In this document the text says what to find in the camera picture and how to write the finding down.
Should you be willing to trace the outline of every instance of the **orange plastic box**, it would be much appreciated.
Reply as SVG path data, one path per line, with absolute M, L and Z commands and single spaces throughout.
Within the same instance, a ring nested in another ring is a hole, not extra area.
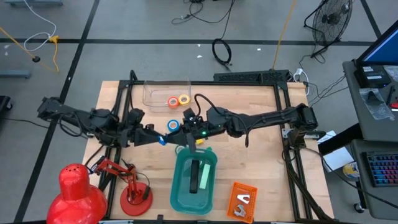
M 237 196 L 240 194 L 249 194 L 249 203 L 245 204 L 241 202 Z M 254 209 L 256 208 L 256 196 L 257 188 L 239 182 L 234 182 L 232 186 L 231 196 L 229 197 L 228 211 L 226 215 L 230 218 L 245 222 L 252 223 L 254 218 Z M 245 217 L 236 216 L 234 210 L 239 211 L 238 205 L 243 205 L 243 209 L 246 212 Z

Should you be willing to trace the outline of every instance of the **fan grille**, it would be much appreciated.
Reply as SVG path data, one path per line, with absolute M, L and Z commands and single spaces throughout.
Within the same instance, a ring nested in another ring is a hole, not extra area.
M 313 20 L 312 35 L 318 45 L 339 40 L 347 28 L 353 10 L 352 0 L 323 0 Z

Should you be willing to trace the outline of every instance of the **concrete floor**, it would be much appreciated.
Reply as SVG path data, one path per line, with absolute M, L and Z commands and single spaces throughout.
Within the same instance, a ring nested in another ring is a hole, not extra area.
M 284 40 L 312 41 L 312 33 L 303 28 L 303 21 L 319 4 L 320 0 L 297 1 Z M 396 0 L 366 0 L 377 26 L 384 32 L 397 19 Z M 78 48 L 94 0 L 68 0 L 62 7 L 34 7 L 34 10 L 57 25 L 61 39 L 74 39 L 71 44 L 59 44 L 59 74 L 44 70 L 32 63 L 16 45 L 4 43 L 0 34 L 0 68 L 29 69 L 32 77 L 25 79 L 2 78 L 0 95 L 10 96 L 14 108 L 8 118 L 28 119 L 48 125 L 36 118 L 36 109 L 44 96 L 59 96 L 68 76 L 72 60 Z M 292 0 L 238 0 L 231 14 L 224 39 L 227 40 L 277 40 L 282 31 Z M 200 17 L 217 20 L 226 12 L 229 1 L 205 2 Z M 375 41 L 376 35 L 360 0 L 354 2 L 351 21 L 342 41 Z M 88 39 L 160 40 L 155 44 L 85 44 L 66 104 L 88 110 L 94 107 L 103 80 L 127 79 L 134 69 L 140 80 L 212 80 L 214 73 L 225 72 L 211 53 L 210 44 L 162 44 L 166 40 L 212 40 L 221 36 L 224 22 L 207 24 L 198 20 L 173 26 L 170 21 L 187 13 L 188 4 L 177 0 L 99 0 L 99 5 L 88 33 Z M 13 8 L 0 1 L 0 26 L 17 38 L 28 38 L 37 32 L 50 32 L 52 27 L 36 18 L 27 8 Z M 276 45 L 231 45 L 233 72 L 268 70 L 271 68 Z M 302 55 L 310 54 L 313 46 L 283 45 L 280 48 L 276 69 L 294 72 Z M 321 65 L 306 58 L 302 65 L 310 82 L 324 89 L 343 75 L 342 62 L 359 57 L 367 46 L 332 46 L 323 55 Z M 53 44 L 45 44 L 35 54 L 52 66 Z M 346 87 L 343 81 L 335 89 Z M 349 91 L 341 91 L 321 100 L 315 106 L 321 130 L 337 133 L 358 122 Z M 42 147 L 46 129 L 28 123 L 2 121 L 0 134 L 0 223 L 13 222 L 22 196 L 26 190 L 32 169 Z M 50 143 L 42 171 L 24 221 L 44 220 L 47 209 L 59 192 L 59 170 L 72 162 L 80 162 L 86 141 L 67 136 L 58 128 Z M 352 204 L 358 202 L 355 189 L 346 185 L 333 174 L 327 174 L 335 217 L 344 222 L 397 223 L 375 220 L 369 213 L 356 213 Z

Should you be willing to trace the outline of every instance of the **wooden table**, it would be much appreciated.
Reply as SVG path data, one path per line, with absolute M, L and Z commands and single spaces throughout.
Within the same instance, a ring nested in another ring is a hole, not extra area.
M 111 109 L 114 105 L 119 82 L 103 82 L 99 93 L 97 108 Z M 155 130 L 167 133 L 167 122 L 170 119 L 181 120 L 182 113 L 153 113 L 142 104 L 142 85 L 134 85 L 132 100 L 135 108 L 145 111 L 142 123 L 154 123 Z M 273 87 L 268 86 L 192 86 L 192 95 L 202 93 L 216 106 L 224 107 L 235 113 L 259 114 L 276 110 Z M 289 96 L 292 106 L 307 103 L 304 85 L 289 83 Z M 202 111 L 209 104 L 200 99 Z M 196 104 L 191 104 L 197 111 Z M 318 150 L 314 140 L 306 142 L 310 149 Z M 278 126 L 255 129 L 249 135 L 249 147 L 244 147 L 244 138 L 231 138 L 222 134 L 209 138 L 201 148 L 211 146 L 218 158 L 213 210 L 206 216 L 198 217 L 174 211 L 170 205 L 170 189 L 174 174 L 176 155 L 175 145 L 148 144 L 129 147 L 122 150 L 121 157 L 136 165 L 137 170 L 150 178 L 150 187 L 154 194 L 153 204 L 145 214 L 139 217 L 126 215 L 120 207 L 120 195 L 126 183 L 118 180 L 114 195 L 111 218 L 155 220 L 163 214 L 165 220 L 230 220 L 226 216 L 229 195 L 234 181 L 249 184 L 258 188 L 255 221 L 294 221 L 292 202 L 285 164 L 281 158 L 282 140 Z M 83 162 L 85 162 L 100 145 L 96 139 L 88 140 Z M 104 154 L 101 151 L 93 161 Z M 307 188 L 317 203 L 333 217 L 328 188 L 323 173 L 321 160 L 315 153 L 301 150 L 303 169 Z M 92 175 L 90 183 L 98 185 L 99 176 Z M 301 217 L 305 217 L 302 197 L 297 190 Z

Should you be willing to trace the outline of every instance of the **green plastic bin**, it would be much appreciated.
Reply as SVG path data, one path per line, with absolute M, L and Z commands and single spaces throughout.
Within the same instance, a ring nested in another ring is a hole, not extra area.
M 191 178 L 192 160 L 197 159 L 204 164 L 210 165 L 208 179 L 205 189 L 199 188 L 204 168 L 199 169 L 198 192 L 189 192 Z M 177 155 L 175 163 L 172 191 L 170 194 L 170 204 L 178 212 L 206 215 L 213 208 L 213 191 L 216 179 L 217 156 L 208 149 L 197 149 L 191 153 L 189 148 L 182 149 Z

